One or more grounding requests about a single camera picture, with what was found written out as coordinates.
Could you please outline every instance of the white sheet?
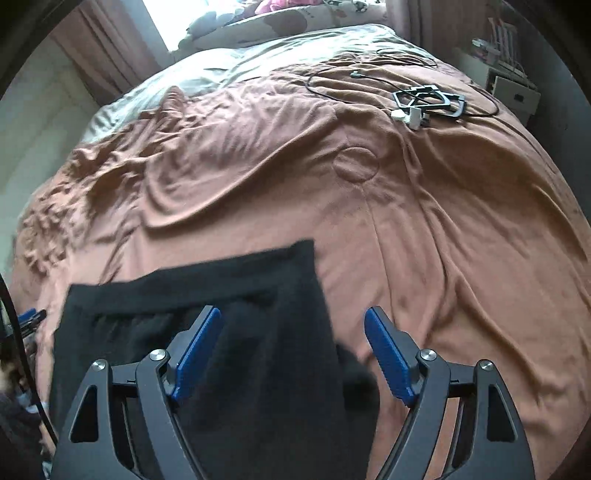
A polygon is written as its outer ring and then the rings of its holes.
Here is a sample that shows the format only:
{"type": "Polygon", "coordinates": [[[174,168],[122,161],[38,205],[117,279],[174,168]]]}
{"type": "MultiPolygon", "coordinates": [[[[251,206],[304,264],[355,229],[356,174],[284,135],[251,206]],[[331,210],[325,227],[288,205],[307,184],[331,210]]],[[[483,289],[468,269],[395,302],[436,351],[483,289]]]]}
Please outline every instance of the white sheet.
{"type": "Polygon", "coordinates": [[[425,50],[398,37],[384,25],[332,28],[272,40],[248,48],[216,48],[187,57],[157,73],[116,102],[101,108],[92,118],[81,141],[95,142],[137,119],[143,110],[156,108],[172,85],[189,96],[202,95],[233,82],[268,75],[296,63],[318,63],[345,51],[366,52],[379,48],[425,50]]]}

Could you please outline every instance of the wall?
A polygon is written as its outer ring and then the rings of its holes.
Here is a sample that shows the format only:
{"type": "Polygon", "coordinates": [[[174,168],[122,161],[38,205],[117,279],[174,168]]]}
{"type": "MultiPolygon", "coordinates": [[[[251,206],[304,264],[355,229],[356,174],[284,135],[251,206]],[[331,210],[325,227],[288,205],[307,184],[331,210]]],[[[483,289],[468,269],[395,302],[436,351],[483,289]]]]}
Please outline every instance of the wall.
{"type": "Polygon", "coordinates": [[[70,60],[46,38],[0,100],[0,271],[30,194],[65,162],[98,106],[70,60]]]}
{"type": "Polygon", "coordinates": [[[544,37],[516,12],[507,18],[519,31],[522,64],[541,93],[527,128],[562,172],[587,219],[591,219],[591,105],[544,37]]]}

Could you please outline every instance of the sunlight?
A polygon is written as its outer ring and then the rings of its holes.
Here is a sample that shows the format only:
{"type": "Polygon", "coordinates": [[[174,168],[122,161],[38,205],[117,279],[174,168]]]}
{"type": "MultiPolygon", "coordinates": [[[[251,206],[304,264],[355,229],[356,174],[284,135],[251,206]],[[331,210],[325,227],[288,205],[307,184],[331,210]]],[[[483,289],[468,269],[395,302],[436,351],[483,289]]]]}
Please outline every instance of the sunlight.
{"type": "Polygon", "coordinates": [[[164,44],[170,50],[187,34],[189,24],[207,10],[207,0],[143,0],[164,44]]]}

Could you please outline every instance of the cable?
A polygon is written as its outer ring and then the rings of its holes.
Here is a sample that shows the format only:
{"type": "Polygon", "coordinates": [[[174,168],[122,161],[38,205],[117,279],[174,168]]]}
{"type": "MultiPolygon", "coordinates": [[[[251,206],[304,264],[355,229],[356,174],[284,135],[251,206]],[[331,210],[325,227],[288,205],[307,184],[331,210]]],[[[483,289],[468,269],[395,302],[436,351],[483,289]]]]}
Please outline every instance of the cable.
{"type": "Polygon", "coordinates": [[[495,110],[493,112],[487,112],[487,113],[464,113],[462,116],[469,116],[471,118],[489,118],[489,117],[493,117],[493,116],[496,116],[499,114],[499,112],[501,111],[499,109],[499,104],[496,102],[495,98],[490,93],[488,93],[484,88],[482,88],[480,86],[473,85],[471,83],[466,83],[466,85],[468,85],[469,87],[472,87],[472,89],[474,91],[480,93],[482,96],[484,96],[488,100],[490,100],[492,102],[492,104],[495,106],[495,110]]]}
{"type": "Polygon", "coordinates": [[[402,66],[418,66],[418,67],[425,67],[428,69],[437,70],[439,68],[437,64],[437,60],[431,59],[424,55],[419,55],[417,53],[411,52],[402,52],[399,50],[393,50],[391,53],[384,53],[385,50],[392,50],[392,48],[378,48],[375,51],[377,56],[382,58],[393,60],[394,65],[402,65],[402,66]]]}
{"type": "MultiPolygon", "coordinates": [[[[393,56],[391,56],[391,55],[389,55],[387,53],[383,53],[385,50],[389,50],[389,49],[388,48],[379,48],[375,53],[378,56],[385,57],[385,58],[388,58],[390,60],[394,60],[395,62],[397,62],[397,63],[395,63],[397,65],[404,65],[404,66],[416,65],[416,66],[421,66],[421,67],[425,67],[425,68],[431,68],[431,69],[435,69],[435,70],[437,69],[437,62],[435,60],[433,60],[432,63],[428,63],[427,60],[432,60],[432,59],[428,59],[428,58],[423,57],[423,56],[418,56],[416,54],[406,54],[406,53],[402,53],[402,55],[398,55],[398,57],[395,57],[395,56],[393,57],[393,56]]],[[[312,88],[311,81],[315,77],[319,77],[319,76],[321,76],[322,73],[328,72],[329,70],[333,70],[335,68],[338,68],[338,67],[336,67],[336,66],[335,67],[328,67],[328,68],[326,68],[324,70],[320,70],[318,72],[315,72],[315,73],[311,74],[308,77],[308,79],[306,80],[304,86],[306,87],[306,89],[310,93],[313,93],[314,95],[319,95],[319,96],[322,96],[324,98],[328,98],[328,99],[334,100],[336,102],[347,103],[349,105],[354,104],[355,102],[351,102],[349,100],[344,100],[344,99],[340,99],[340,98],[337,98],[337,97],[333,97],[332,95],[328,95],[327,93],[321,93],[318,90],[315,90],[315,89],[312,88]]],[[[420,100],[422,102],[425,101],[424,98],[418,97],[416,95],[413,95],[413,94],[407,92],[406,90],[404,90],[403,88],[400,88],[398,85],[396,85],[395,83],[390,82],[389,80],[381,79],[381,78],[378,78],[378,77],[373,77],[373,76],[370,76],[370,75],[361,74],[361,73],[358,73],[357,71],[353,71],[350,74],[350,76],[352,78],[366,78],[366,79],[369,79],[369,80],[374,80],[374,81],[377,81],[377,82],[386,83],[387,85],[390,85],[394,89],[395,92],[405,92],[405,94],[407,96],[409,96],[410,98],[413,98],[413,99],[416,99],[416,100],[420,100]]],[[[482,89],[479,86],[472,85],[470,83],[466,83],[466,85],[468,85],[474,91],[480,93],[482,96],[484,96],[488,100],[490,100],[492,102],[492,104],[495,106],[495,109],[492,112],[486,112],[486,113],[467,113],[467,112],[464,112],[460,116],[460,118],[462,118],[462,117],[469,117],[469,118],[490,118],[490,117],[493,117],[493,116],[496,116],[497,114],[499,114],[499,111],[500,111],[499,104],[496,102],[495,98],[489,92],[487,92],[486,90],[482,89]]]]}
{"type": "Polygon", "coordinates": [[[47,429],[47,433],[51,437],[51,441],[54,445],[57,445],[57,436],[56,432],[53,429],[53,425],[49,418],[47,417],[47,413],[43,408],[41,403],[41,399],[39,398],[39,393],[37,392],[37,384],[35,383],[35,379],[33,378],[33,374],[31,373],[31,369],[29,367],[29,361],[27,358],[27,352],[25,351],[25,345],[22,341],[21,336],[21,326],[18,323],[18,316],[17,311],[14,308],[14,303],[12,302],[12,298],[10,296],[10,292],[8,291],[8,287],[0,274],[0,300],[4,304],[4,308],[6,309],[6,313],[8,315],[8,320],[10,321],[10,325],[12,326],[12,336],[14,337],[14,341],[17,344],[17,351],[18,357],[21,361],[22,370],[25,372],[25,377],[29,384],[29,388],[31,389],[31,396],[33,403],[37,406],[37,410],[39,415],[41,416],[41,421],[45,428],[47,429]]]}
{"type": "MultiPolygon", "coordinates": [[[[310,93],[313,93],[313,94],[315,94],[315,95],[319,95],[319,96],[322,96],[322,97],[328,98],[328,99],[330,99],[330,100],[335,100],[336,102],[348,103],[349,105],[352,105],[352,104],[354,104],[354,103],[357,103],[357,102],[350,102],[349,100],[343,100],[343,99],[341,99],[341,98],[336,98],[336,97],[333,97],[333,96],[331,96],[331,95],[328,95],[328,94],[326,94],[326,93],[321,93],[321,92],[319,92],[318,90],[313,90],[313,89],[312,89],[312,86],[310,85],[310,82],[312,81],[312,79],[313,79],[313,78],[315,78],[315,77],[320,77],[320,76],[321,76],[321,75],[320,75],[321,73],[328,72],[329,70],[333,70],[333,69],[336,69],[336,68],[339,68],[339,67],[329,67],[329,68],[327,68],[327,69],[324,69],[324,70],[321,70],[321,71],[319,71],[319,72],[313,73],[312,75],[310,75],[310,76],[308,77],[308,79],[306,80],[306,82],[305,82],[304,86],[306,87],[306,89],[307,89],[307,90],[308,90],[310,93]]],[[[376,81],[378,81],[378,82],[384,82],[384,83],[387,83],[388,85],[390,85],[392,88],[396,89],[396,91],[397,91],[397,92],[403,92],[403,91],[405,91],[404,89],[400,88],[400,87],[399,87],[399,86],[397,86],[395,83],[392,83],[392,82],[390,82],[389,80],[384,80],[384,79],[380,79],[380,78],[377,78],[377,77],[370,77],[370,76],[368,76],[368,75],[364,75],[364,74],[362,74],[362,73],[358,73],[357,71],[354,71],[354,72],[352,72],[350,76],[351,76],[352,78],[366,78],[366,79],[370,79],[370,80],[376,80],[376,81]]],[[[411,97],[411,98],[414,98],[414,99],[417,99],[417,100],[424,101],[422,98],[418,97],[417,95],[413,95],[412,93],[408,93],[408,92],[407,92],[407,95],[408,95],[409,97],[411,97]]]]}

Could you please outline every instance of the nightstand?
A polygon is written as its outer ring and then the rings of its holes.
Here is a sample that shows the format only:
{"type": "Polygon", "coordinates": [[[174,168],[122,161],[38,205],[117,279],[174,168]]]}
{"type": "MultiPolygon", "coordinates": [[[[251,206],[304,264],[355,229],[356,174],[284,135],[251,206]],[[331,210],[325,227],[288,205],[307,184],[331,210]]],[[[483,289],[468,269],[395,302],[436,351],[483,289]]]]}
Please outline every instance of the nightstand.
{"type": "Polygon", "coordinates": [[[452,64],[498,98],[523,125],[527,125],[530,116],[535,114],[540,94],[527,78],[499,64],[487,65],[459,48],[453,50],[452,64]]]}

